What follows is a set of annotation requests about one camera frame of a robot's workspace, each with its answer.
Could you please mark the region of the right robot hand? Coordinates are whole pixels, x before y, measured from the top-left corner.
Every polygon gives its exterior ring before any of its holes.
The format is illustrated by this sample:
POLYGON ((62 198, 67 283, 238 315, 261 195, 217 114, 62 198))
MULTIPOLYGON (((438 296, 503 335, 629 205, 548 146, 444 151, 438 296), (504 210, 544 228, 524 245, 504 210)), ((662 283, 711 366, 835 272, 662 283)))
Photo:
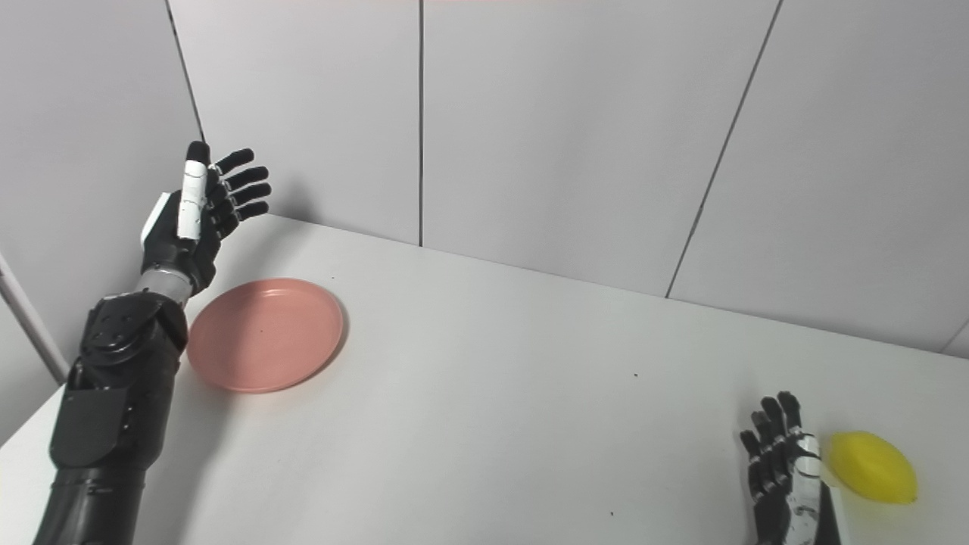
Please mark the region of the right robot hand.
POLYGON ((820 442, 804 430, 799 400, 778 392, 760 404, 753 427, 738 435, 748 456, 757 543, 848 544, 837 492, 821 478, 820 442))

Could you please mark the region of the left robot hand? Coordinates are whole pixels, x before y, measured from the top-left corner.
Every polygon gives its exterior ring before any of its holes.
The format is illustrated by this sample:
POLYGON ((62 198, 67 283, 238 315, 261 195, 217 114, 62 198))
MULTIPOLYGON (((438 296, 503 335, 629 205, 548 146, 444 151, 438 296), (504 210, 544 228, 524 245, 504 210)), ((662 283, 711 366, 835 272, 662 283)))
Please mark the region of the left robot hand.
POLYGON ((186 304, 208 289, 222 242, 242 222, 269 213, 269 175, 251 148, 214 160, 206 142, 191 142, 180 189, 159 197, 142 228, 136 290, 186 304))

